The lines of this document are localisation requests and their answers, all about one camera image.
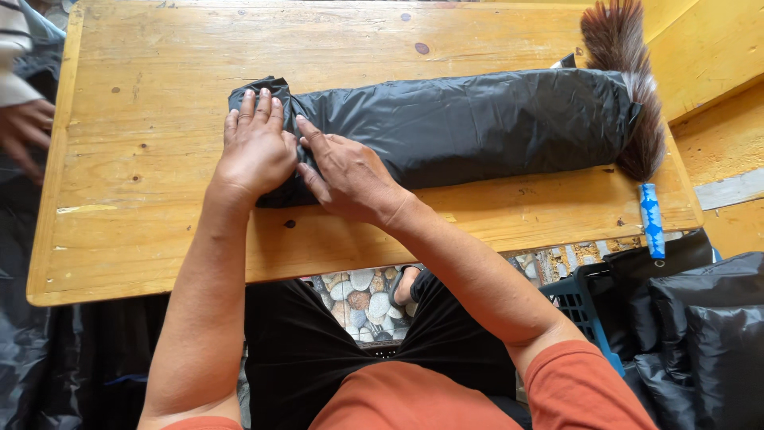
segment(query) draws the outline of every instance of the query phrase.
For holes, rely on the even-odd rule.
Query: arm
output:
[[[319,202],[329,212],[371,223],[400,241],[504,342],[521,376],[545,348],[585,340],[511,264],[398,185],[374,151],[323,135],[302,117],[297,123],[306,136],[300,143],[312,149],[323,179],[303,163],[297,170]]]
[[[225,119],[224,148],[151,361],[138,428],[194,416],[241,421],[236,396],[244,341],[244,251],[250,209],[297,163],[296,138],[282,131],[279,99],[248,90]]]
[[[32,39],[18,0],[0,3],[0,145],[33,181],[43,173],[27,153],[29,141],[48,149],[53,105],[25,80],[13,74],[13,59],[32,48]]]

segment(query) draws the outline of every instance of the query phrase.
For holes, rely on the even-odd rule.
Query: foot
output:
[[[411,285],[414,283],[414,279],[416,279],[419,272],[421,270],[414,266],[406,267],[406,270],[403,271],[398,289],[395,290],[395,295],[393,295],[397,305],[406,306],[409,303],[414,303],[414,300],[411,298]]]

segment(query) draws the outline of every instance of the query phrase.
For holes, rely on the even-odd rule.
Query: orange sleeve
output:
[[[174,422],[162,430],[241,430],[241,424],[222,416],[195,416]]]
[[[583,340],[546,348],[526,372],[533,428],[656,429],[600,350]]]

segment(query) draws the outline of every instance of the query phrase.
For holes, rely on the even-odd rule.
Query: striped clothing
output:
[[[13,59],[32,49],[32,37],[19,0],[0,0],[0,107],[42,99],[26,81],[13,74]]]

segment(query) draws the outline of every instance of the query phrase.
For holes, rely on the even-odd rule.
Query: orange t-shirt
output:
[[[528,367],[533,428],[656,429],[618,373],[593,345],[569,340],[542,351]],[[507,428],[520,430],[477,390],[415,364],[386,361],[357,370],[310,425],[338,428]],[[186,419],[165,430],[238,430],[230,419]]]

